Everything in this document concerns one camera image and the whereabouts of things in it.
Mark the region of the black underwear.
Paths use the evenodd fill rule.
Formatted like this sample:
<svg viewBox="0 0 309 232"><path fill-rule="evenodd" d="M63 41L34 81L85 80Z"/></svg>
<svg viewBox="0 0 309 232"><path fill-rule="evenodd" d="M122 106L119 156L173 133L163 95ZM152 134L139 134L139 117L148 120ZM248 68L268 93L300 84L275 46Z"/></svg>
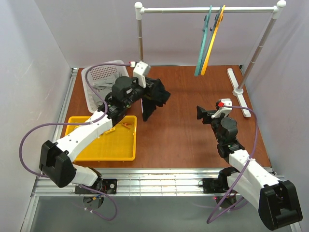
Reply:
<svg viewBox="0 0 309 232"><path fill-rule="evenodd" d="M159 81L158 90L159 90L158 100L144 99L143 96L141 98L143 121L147 121L157 107L163 107L163 105L166 104L171 95L171 93L165 89L165 86L163 85L161 80Z"/></svg>

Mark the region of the teal plastic hanger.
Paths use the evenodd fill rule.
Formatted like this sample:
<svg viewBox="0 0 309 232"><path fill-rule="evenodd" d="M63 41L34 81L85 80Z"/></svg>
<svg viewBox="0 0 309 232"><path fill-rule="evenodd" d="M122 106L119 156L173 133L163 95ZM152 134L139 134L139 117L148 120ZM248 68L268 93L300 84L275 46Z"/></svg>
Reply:
<svg viewBox="0 0 309 232"><path fill-rule="evenodd" d="M200 52L199 52L197 65L196 65L196 69L195 69L195 74L194 74L195 77L200 75L200 69L201 69L202 58L203 58L203 53L204 53L204 49L205 49L205 43L206 43L206 38L207 38L207 33L208 33L208 26L209 26L211 11L212 11L212 5L210 5L210 10L209 10L208 14L206 14L205 17L204 17L204 25L203 25L203 29L202 29L203 34L202 34L202 39L201 39Z"/></svg>

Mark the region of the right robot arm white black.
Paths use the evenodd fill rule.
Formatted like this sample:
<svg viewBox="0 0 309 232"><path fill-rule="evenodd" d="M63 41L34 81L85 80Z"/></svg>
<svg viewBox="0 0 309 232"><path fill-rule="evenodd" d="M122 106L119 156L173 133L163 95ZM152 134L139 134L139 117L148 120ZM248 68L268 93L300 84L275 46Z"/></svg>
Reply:
<svg viewBox="0 0 309 232"><path fill-rule="evenodd" d="M232 191L241 195L241 201L246 200L256 208L262 223L271 231L300 222L303 215L295 185L270 174L241 145L237 139L237 122L228 116L232 109L230 102L223 101L217 102L216 110L211 111L197 106L197 118L211 125L218 153L230 165L219 173L218 180L225 194L207 223L224 214L216 211Z"/></svg>

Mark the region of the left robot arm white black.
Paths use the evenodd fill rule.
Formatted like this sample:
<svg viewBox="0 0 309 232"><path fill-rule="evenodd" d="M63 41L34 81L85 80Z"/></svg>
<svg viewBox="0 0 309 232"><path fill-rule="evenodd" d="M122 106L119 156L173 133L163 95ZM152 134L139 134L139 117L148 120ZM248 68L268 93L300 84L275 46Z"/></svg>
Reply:
<svg viewBox="0 0 309 232"><path fill-rule="evenodd" d="M141 87L136 77L117 78L103 105L85 123L67 136L42 145L39 169L59 188L72 183L99 190L103 176L93 168L75 165L74 161L89 144L119 123L136 101L142 100L144 121L165 104L169 94L165 93L161 80L148 77L145 80L146 87Z"/></svg>

